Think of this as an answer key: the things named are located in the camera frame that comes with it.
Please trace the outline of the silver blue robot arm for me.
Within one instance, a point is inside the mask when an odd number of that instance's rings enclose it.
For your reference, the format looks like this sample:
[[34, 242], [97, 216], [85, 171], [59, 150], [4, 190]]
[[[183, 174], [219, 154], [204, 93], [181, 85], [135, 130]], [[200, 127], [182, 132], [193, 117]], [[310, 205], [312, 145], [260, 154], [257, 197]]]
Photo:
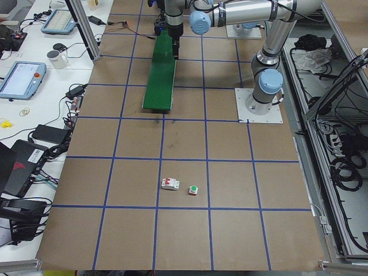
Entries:
[[179, 41], [183, 35], [183, 13], [190, 12], [189, 22], [193, 33], [203, 35], [211, 27], [271, 23], [262, 49], [254, 56], [251, 68], [255, 88], [246, 100], [247, 109], [255, 114], [267, 113], [275, 95], [283, 85], [277, 70], [279, 54], [297, 20], [315, 12], [321, 1], [158, 1], [164, 13], [168, 35], [172, 38], [172, 55], [179, 56]]

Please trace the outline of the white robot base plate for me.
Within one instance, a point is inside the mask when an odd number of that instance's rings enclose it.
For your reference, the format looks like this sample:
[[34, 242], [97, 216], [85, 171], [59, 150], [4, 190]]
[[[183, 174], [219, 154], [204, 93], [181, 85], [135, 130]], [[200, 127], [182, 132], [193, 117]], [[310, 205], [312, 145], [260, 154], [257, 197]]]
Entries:
[[235, 88], [238, 122], [254, 124], [282, 124], [282, 114], [277, 95], [271, 103], [259, 103], [253, 98], [254, 89]]

